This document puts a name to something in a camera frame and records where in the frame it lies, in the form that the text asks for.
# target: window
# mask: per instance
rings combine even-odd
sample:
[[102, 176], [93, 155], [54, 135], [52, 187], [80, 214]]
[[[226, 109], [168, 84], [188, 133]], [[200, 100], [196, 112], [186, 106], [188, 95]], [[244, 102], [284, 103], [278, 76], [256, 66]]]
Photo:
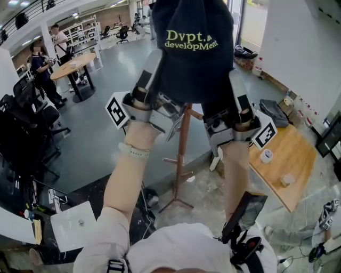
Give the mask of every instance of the window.
[[241, 46], [259, 52], [265, 31], [269, 0], [245, 0]]
[[149, 4], [154, 3], [156, 0], [142, 0], [137, 2], [137, 13], [140, 18], [142, 16], [148, 16]]

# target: tape roll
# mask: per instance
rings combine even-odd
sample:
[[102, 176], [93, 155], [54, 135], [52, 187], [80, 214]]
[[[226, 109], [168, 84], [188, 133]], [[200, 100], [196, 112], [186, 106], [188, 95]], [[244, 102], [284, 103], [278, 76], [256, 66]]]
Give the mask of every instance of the tape roll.
[[272, 160], [272, 151], [265, 149], [261, 154], [261, 160], [264, 163], [269, 163]]

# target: black chair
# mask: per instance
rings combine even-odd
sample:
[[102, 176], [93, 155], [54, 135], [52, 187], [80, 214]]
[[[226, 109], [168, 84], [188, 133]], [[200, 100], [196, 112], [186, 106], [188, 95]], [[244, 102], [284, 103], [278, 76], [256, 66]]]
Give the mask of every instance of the black chair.
[[128, 42], [129, 41], [126, 39], [128, 37], [128, 31], [129, 31], [129, 27], [128, 26], [123, 26], [121, 27], [121, 29], [119, 30], [119, 34], [116, 35], [117, 38], [119, 38], [120, 40], [116, 43], [121, 43], [122, 42]]
[[110, 30], [110, 26], [106, 26], [104, 29], [104, 32], [100, 33], [100, 35], [102, 36], [101, 40], [105, 38], [109, 38], [109, 30]]
[[58, 179], [59, 175], [50, 170], [45, 164], [58, 151], [46, 157], [48, 136], [36, 124], [21, 119], [20, 107], [17, 107], [13, 96], [6, 95], [0, 101], [0, 153], [10, 164], [19, 182], [27, 187], [35, 181], [52, 188], [36, 179], [39, 171], [48, 171]]
[[[71, 132], [69, 127], [52, 129], [53, 124], [59, 118], [59, 112], [53, 106], [47, 106], [47, 102], [41, 103], [38, 98], [45, 96], [44, 92], [39, 89], [40, 94], [36, 95], [36, 89], [34, 81], [27, 81], [26, 79], [20, 79], [13, 88], [15, 100], [17, 104], [26, 112], [32, 123], [38, 124], [45, 133], [50, 137], [54, 146], [57, 148], [54, 142], [54, 135], [67, 131]], [[32, 109], [32, 105], [37, 109], [35, 112]]]

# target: white box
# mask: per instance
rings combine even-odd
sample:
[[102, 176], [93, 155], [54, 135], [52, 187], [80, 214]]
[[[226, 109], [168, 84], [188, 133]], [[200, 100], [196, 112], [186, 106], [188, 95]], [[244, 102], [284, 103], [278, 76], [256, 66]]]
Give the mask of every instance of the white box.
[[77, 67], [79, 67], [79, 66], [81, 66], [81, 65], [82, 65], [82, 62], [81, 62], [81, 61], [72, 61], [72, 62], [69, 63], [69, 66], [70, 66], [71, 68], [77, 68]]

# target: black bag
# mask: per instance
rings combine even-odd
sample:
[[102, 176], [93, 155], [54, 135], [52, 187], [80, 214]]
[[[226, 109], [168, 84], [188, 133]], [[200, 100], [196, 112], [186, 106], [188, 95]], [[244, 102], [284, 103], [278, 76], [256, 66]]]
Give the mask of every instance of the black bag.
[[246, 47], [236, 45], [234, 48], [234, 56], [241, 59], [252, 60], [258, 56], [258, 53], [256, 51], [251, 51]]
[[287, 127], [289, 120], [282, 109], [273, 100], [261, 100], [259, 104], [261, 111], [272, 118], [276, 127]]
[[17, 29], [21, 28], [22, 26], [26, 25], [28, 22], [28, 16], [23, 12], [18, 14], [15, 17], [15, 26]]
[[62, 48], [60, 45], [58, 45], [62, 51], [65, 52], [66, 56], [68, 56], [70, 59], [75, 55], [75, 48], [72, 45], [68, 45], [66, 50]]

